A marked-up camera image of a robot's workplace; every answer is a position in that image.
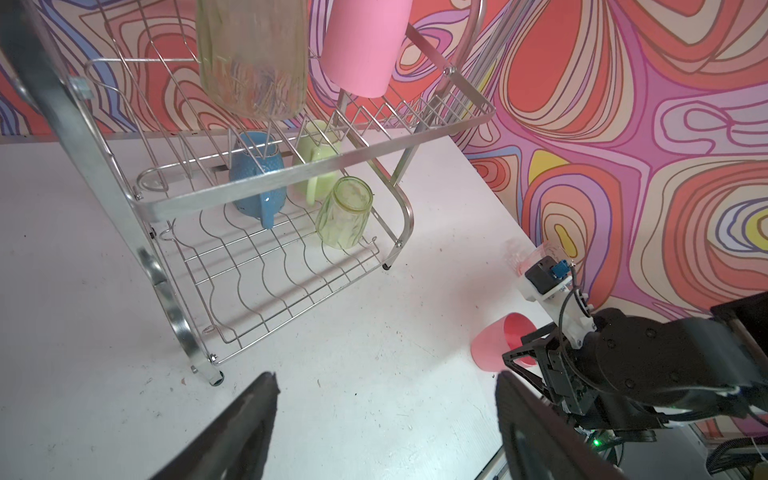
clear glass cup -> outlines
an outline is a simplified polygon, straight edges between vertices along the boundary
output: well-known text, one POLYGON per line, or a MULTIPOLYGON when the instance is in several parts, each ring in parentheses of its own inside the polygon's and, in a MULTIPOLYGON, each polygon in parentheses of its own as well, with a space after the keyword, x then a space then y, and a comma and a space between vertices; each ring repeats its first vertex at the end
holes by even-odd
POLYGON ((373 192, 357 177, 333 185, 317 216, 317 235, 325 245, 351 248, 360 241, 373 205, 373 192))
POLYGON ((211 100, 255 120, 304 106, 306 0, 197 0, 200 83, 211 100))

colorful wall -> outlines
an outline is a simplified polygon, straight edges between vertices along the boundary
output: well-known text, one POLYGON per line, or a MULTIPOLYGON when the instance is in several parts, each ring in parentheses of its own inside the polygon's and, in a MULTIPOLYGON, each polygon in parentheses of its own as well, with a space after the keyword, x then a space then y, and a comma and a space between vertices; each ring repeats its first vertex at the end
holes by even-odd
MULTIPOLYGON (((470 66, 505 4, 488 1, 470 66)), ((156 56, 135 0, 102 0, 106 22, 97 0, 39 5, 73 73, 116 46, 156 56)), ((142 5, 164 54, 190 57, 194 1, 142 5)), ((414 0, 411 22, 450 55, 468 5, 414 0)), ((309 7, 321 52, 328 2, 309 7)), ((221 123, 194 63, 174 66, 179 85, 161 65, 138 70, 138 86, 114 64, 91 69, 126 94, 98 92, 104 132, 196 130, 191 105, 206 126, 221 123)), ((0 132, 50 133, 4 60, 0 71, 0 132)), ((338 90, 316 61, 311 73, 312 95, 331 108, 338 90)), ((406 97, 438 75, 404 45, 395 83, 406 97)), ((482 90, 497 117, 455 141, 534 242, 559 242, 578 262, 594 305, 667 320, 768 290, 768 0, 536 0, 482 90)), ((731 430, 757 427, 728 420, 710 433, 731 430)))

dish rack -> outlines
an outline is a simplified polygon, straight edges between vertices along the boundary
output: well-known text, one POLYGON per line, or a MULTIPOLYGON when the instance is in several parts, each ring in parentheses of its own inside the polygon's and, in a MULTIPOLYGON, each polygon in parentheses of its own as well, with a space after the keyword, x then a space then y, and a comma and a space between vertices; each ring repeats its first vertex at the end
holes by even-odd
MULTIPOLYGON (((7 25, 13 28, 2 29, 0 46, 18 76, 18 93, 46 117, 143 267, 190 357, 192 370, 211 385, 219 385, 223 381, 220 364, 379 266, 385 270, 392 266, 413 230, 413 210, 399 182, 416 148, 483 124, 495 113, 458 68, 477 37, 485 9, 484 2, 473 0, 453 62, 408 26, 407 38, 442 72, 428 95, 406 99, 392 86, 378 99, 355 98, 341 91, 336 107, 330 110, 308 94, 308 105, 291 122, 257 123, 220 110, 219 119, 224 122, 214 128, 205 124, 185 95, 181 83, 189 79, 177 78, 177 67, 194 66, 197 55, 187 41, 177 0, 165 1, 174 4, 189 54, 184 58, 169 58, 156 45, 155 35, 161 32, 152 28, 141 2, 137 9, 148 55, 136 58, 124 51, 111 31, 108 8, 98 2, 115 56, 91 59, 85 65, 87 79, 69 75, 36 8, 24 0, 7 2, 7 25), (125 91, 99 80, 95 72, 100 63, 121 66, 130 79, 127 86, 139 95, 138 103, 132 104, 125 91), (184 107, 197 120, 197 130, 171 132, 158 120, 140 85, 149 67, 163 68, 169 74, 184 107), (89 107, 89 100, 106 94, 119 96, 138 127, 125 161, 107 143, 89 107), (319 128, 318 120, 328 126, 319 128), (331 134, 345 138, 341 147, 334 147, 337 155, 311 163, 301 158, 297 144, 308 135, 309 124, 323 132, 321 142, 330 144, 331 134), (293 166, 229 182, 232 154, 246 151, 259 164, 259 153, 267 150, 263 144, 237 141, 244 131, 255 129, 267 131, 267 138, 273 138, 269 144, 275 144, 286 164, 293 166), (396 151, 403 151, 402 156, 390 173, 378 157, 396 151), (136 170, 141 162, 145 167, 136 170), (354 174, 364 177, 373 189, 372 216, 377 221, 369 221, 363 239, 352 249, 335 250, 324 246, 315 233, 319 204, 306 205, 291 193, 291 185, 336 170, 347 175, 348 169, 355 169, 354 174), (244 216, 232 204, 285 186, 289 187, 288 201, 271 230, 263 229, 258 220, 244 216), (380 204, 393 201, 396 207, 389 211, 399 211, 402 222, 399 218, 385 220, 377 210, 380 204), (395 224, 402 226, 391 228, 395 224)), ((317 62, 314 52, 310 52, 310 61, 317 62)))

pink cup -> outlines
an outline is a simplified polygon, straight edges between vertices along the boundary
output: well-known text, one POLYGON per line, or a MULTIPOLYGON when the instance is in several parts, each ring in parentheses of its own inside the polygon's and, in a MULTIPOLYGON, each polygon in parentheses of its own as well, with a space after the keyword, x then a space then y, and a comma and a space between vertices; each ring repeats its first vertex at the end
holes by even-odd
POLYGON ((323 73, 349 93, 386 93, 412 0, 335 0, 320 55, 323 73))
MULTIPOLYGON (((521 337, 533 333, 536 327, 522 313, 510 313, 501 319, 486 326, 470 345, 472 359, 480 370, 486 372, 501 372, 507 366, 502 360, 502 355, 510 350, 522 346, 521 337)), ((536 360, 529 356, 516 359, 520 366, 536 365, 536 360)))

green mug handle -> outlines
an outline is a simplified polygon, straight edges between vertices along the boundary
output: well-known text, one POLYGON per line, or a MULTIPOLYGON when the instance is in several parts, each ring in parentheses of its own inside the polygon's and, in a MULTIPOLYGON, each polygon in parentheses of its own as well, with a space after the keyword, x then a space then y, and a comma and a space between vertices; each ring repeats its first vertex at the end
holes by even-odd
MULTIPOLYGON (((315 160, 315 149, 310 152, 310 162, 315 160)), ((306 181, 306 204, 310 207, 315 206, 315 192, 317 191, 317 177, 312 177, 306 181)))

